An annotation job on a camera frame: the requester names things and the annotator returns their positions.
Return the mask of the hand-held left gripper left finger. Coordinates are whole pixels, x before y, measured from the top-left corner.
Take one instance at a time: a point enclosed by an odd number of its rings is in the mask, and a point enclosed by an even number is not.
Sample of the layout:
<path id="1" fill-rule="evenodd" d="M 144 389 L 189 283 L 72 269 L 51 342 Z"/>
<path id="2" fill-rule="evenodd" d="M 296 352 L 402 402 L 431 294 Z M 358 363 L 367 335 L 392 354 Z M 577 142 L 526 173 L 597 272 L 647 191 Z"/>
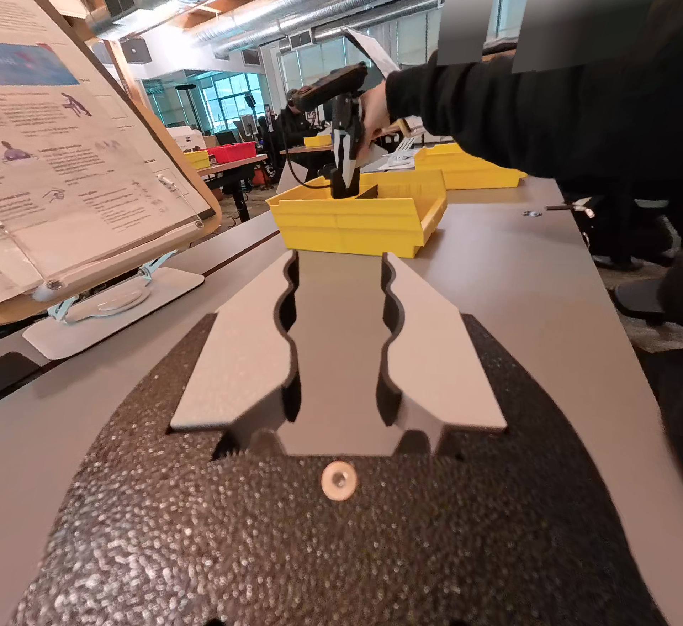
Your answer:
<path id="1" fill-rule="evenodd" d="M 296 343 L 299 256 L 286 252 L 218 308 L 172 416 L 173 433 L 216 431 L 239 451 L 271 440 L 301 408 Z"/>

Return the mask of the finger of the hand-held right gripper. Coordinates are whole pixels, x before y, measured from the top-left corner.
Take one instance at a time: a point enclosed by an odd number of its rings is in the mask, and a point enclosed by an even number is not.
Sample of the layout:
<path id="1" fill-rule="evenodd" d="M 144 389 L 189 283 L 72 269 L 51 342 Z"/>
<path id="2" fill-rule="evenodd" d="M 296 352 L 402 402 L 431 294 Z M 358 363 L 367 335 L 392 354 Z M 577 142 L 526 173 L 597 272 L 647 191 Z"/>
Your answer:
<path id="1" fill-rule="evenodd" d="M 344 144 L 346 139 L 346 132 L 342 128 L 335 127 L 333 129 L 331 139 L 335 163 L 333 169 L 330 171 L 330 184 L 344 185 L 344 163 L 346 159 Z"/>
<path id="2" fill-rule="evenodd" d="M 346 132 L 346 139 L 344 144 L 346 152 L 346 159 L 344 163 L 344 179 L 349 183 L 353 170 L 358 167 L 358 155 L 361 150 L 361 131 L 351 133 Z"/>

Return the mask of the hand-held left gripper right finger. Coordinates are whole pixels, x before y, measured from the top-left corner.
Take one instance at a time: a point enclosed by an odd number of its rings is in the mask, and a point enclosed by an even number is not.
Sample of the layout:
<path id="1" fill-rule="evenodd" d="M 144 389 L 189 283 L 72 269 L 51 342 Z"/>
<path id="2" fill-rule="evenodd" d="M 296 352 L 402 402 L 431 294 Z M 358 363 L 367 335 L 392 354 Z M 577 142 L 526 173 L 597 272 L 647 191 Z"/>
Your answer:
<path id="1" fill-rule="evenodd" d="M 396 255 L 382 256 L 378 412 L 399 434 L 394 454 L 442 454 L 453 432 L 508 423 L 460 311 Z"/>

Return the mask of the black usb hub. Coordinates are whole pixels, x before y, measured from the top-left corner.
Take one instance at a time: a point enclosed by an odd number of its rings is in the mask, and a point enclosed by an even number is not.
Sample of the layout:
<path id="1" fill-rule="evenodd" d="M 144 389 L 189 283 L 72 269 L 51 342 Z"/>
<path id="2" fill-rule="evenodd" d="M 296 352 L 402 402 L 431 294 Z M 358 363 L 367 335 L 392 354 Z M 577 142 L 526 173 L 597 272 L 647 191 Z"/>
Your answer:
<path id="1" fill-rule="evenodd" d="M 346 183 L 342 170 L 334 168 L 330 173 L 330 194 L 334 200 L 353 198 L 360 193 L 360 169 L 355 168 L 349 183 Z"/>

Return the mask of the yellow plastic bin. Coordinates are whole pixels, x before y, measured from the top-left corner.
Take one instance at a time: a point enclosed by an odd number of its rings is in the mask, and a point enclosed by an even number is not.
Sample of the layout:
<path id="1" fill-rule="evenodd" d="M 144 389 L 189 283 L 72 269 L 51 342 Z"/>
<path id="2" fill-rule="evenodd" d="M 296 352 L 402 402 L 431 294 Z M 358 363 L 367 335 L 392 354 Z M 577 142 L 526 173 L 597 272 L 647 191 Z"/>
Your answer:
<path id="1" fill-rule="evenodd" d="M 435 232 L 447 207 L 440 170 L 369 172 L 360 195 L 334 199 L 324 178 L 268 200 L 286 248 L 414 258 Z"/>
<path id="2" fill-rule="evenodd" d="M 439 170 L 447 190 L 516 188 L 527 175 L 464 152 L 457 143 L 441 143 L 414 154 L 416 170 Z"/>

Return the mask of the person's right forearm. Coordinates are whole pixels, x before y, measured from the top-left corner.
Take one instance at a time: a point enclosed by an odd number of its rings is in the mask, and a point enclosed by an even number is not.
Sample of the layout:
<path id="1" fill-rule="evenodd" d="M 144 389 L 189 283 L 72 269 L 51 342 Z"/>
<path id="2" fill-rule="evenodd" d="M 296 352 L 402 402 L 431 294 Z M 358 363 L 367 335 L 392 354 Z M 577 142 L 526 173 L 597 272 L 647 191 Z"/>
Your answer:
<path id="1" fill-rule="evenodd" d="M 533 177 L 682 178 L 682 34 L 623 58 L 512 72 L 512 58 L 391 75 L 388 115 Z"/>

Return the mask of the person's right hand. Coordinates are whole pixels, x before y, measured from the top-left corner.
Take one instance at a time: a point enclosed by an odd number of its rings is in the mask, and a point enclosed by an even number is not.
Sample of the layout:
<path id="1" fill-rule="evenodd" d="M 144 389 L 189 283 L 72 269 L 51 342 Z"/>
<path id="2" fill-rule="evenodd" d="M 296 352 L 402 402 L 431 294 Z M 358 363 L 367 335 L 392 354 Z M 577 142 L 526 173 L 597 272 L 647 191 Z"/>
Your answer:
<path id="1" fill-rule="evenodd" d="M 369 161 L 372 143 L 393 124 L 388 111 L 386 86 L 387 81 L 384 80 L 361 95 L 363 135 L 356 154 L 360 164 Z"/>

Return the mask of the white papers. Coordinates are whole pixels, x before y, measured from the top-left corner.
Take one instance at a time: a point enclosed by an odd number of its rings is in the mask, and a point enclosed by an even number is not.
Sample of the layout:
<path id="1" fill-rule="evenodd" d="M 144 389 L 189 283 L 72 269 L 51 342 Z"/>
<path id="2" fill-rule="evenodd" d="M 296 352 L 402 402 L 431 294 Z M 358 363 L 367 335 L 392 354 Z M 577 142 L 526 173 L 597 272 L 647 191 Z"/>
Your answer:
<path id="1" fill-rule="evenodd" d="M 404 138 L 392 152 L 374 144 L 371 146 L 370 160 L 361 168 L 361 173 L 413 170 L 414 158 L 420 148 L 422 136 Z"/>

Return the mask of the tilted document stand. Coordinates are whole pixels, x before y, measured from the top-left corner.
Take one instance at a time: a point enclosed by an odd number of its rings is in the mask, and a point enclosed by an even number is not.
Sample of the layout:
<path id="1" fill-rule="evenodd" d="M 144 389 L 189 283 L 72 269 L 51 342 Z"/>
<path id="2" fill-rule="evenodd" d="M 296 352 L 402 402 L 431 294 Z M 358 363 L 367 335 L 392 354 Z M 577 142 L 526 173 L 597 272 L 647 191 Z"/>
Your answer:
<path id="1" fill-rule="evenodd" d="M 399 66 L 397 66 L 388 52 L 375 38 L 350 27 L 343 27 L 342 33 L 355 47 L 371 60 L 372 64 L 378 68 L 383 79 L 388 77 L 388 75 L 399 71 Z"/>

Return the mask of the red plastic bin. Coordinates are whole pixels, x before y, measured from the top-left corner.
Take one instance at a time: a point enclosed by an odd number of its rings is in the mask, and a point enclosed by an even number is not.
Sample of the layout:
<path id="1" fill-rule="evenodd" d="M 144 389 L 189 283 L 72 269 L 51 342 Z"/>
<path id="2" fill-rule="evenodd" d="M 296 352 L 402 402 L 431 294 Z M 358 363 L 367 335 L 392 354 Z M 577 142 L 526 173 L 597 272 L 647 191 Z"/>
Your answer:
<path id="1" fill-rule="evenodd" d="M 216 164 L 233 163 L 258 156 L 255 142 L 240 142 L 213 146 L 206 149 L 210 159 Z"/>

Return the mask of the white cardboard box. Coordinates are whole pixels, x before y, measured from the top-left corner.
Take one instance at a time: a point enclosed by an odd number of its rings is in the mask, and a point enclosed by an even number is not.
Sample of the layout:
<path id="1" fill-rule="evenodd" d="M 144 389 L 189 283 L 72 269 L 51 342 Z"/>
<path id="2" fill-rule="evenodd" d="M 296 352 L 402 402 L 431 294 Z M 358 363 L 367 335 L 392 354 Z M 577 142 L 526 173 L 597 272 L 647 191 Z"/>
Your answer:
<path id="1" fill-rule="evenodd" d="M 206 150 L 206 142 L 201 131 L 186 125 L 167 127 L 166 130 L 183 153 Z"/>

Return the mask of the office chair base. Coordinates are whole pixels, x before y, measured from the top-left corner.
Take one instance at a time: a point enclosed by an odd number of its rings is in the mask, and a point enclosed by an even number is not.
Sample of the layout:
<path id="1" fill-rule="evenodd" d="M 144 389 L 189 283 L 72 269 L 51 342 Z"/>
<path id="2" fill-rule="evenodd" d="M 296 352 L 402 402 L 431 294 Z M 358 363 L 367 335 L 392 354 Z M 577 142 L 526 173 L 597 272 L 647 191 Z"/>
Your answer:
<path id="1" fill-rule="evenodd" d="M 661 278 L 637 280 L 615 287 L 611 298 L 618 312 L 651 327 L 682 326 L 682 261 Z"/>

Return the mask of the instruction sheet on stand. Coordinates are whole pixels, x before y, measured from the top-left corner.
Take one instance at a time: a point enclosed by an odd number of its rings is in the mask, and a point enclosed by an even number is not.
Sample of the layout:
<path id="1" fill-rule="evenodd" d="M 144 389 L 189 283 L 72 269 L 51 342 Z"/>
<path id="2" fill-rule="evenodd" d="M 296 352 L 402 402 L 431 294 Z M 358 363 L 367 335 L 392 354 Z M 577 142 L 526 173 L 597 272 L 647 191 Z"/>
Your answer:
<path id="1" fill-rule="evenodd" d="M 48 0 L 1 0 L 1 324 L 48 361 L 204 283 L 166 262 L 220 221 L 211 191 Z"/>

